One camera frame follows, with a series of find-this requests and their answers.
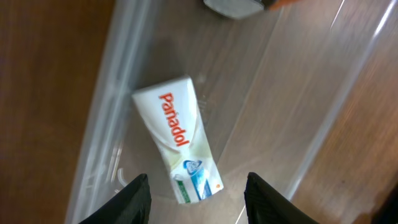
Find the white Panadol box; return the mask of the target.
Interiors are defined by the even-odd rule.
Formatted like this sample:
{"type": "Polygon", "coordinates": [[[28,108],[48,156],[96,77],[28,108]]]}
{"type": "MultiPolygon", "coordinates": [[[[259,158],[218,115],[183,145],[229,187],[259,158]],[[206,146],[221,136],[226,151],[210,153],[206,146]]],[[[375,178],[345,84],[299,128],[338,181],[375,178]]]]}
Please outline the white Panadol box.
{"type": "Polygon", "coordinates": [[[132,94],[157,146],[180,204],[198,203],[223,190],[193,81],[183,76],[132,94]]]}

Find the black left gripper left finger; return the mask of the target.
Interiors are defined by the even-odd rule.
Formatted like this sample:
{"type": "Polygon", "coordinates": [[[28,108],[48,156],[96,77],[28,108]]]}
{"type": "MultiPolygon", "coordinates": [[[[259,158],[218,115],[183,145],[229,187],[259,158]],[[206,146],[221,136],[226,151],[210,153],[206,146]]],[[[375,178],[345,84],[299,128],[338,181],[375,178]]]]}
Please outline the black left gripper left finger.
{"type": "Polygon", "coordinates": [[[148,224],[151,202],[148,176],[140,174],[80,224],[148,224]]]}

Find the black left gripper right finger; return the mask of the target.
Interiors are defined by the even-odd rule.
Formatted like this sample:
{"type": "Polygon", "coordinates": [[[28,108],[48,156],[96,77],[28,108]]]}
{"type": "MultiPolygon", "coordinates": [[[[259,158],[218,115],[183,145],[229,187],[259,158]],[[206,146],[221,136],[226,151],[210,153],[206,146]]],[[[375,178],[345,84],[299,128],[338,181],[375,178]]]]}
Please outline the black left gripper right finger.
{"type": "Polygon", "coordinates": [[[244,191],[249,224],[317,224],[255,172],[244,191]]]}

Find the orange bottle white cap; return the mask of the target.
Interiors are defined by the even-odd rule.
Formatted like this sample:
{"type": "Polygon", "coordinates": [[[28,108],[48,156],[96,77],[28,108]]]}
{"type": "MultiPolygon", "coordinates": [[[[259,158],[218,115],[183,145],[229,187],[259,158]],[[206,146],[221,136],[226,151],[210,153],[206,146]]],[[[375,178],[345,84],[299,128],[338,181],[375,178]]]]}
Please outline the orange bottle white cap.
{"type": "Polygon", "coordinates": [[[261,11],[278,9],[299,0],[204,0],[213,11],[231,19],[243,19],[261,11]]]}

